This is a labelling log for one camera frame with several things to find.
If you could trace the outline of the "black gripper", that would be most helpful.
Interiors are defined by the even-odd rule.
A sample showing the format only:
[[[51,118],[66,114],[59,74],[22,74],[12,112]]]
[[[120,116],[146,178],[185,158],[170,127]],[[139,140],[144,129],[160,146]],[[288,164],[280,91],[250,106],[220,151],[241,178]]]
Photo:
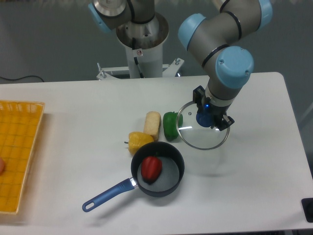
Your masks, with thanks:
[[[234,123],[227,115],[230,100],[220,100],[214,96],[206,96],[205,89],[198,86],[193,90],[193,102],[196,104],[197,123],[202,127],[217,127],[223,131]]]

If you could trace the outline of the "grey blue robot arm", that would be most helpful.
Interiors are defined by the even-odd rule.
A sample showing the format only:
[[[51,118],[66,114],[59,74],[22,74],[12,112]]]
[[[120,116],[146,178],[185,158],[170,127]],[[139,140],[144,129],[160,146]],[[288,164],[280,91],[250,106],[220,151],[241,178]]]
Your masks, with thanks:
[[[268,0],[222,0],[219,4],[219,14],[212,19],[193,14],[184,20],[178,38],[209,76],[207,86],[193,92],[197,122],[222,131],[234,123],[226,112],[254,69],[251,54],[234,43],[267,25],[272,6]],[[146,56],[161,49],[169,34],[154,1],[93,0],[89,10],[102,31],[116,32],[126,49],[132,78],[162,75],[162,57]]]

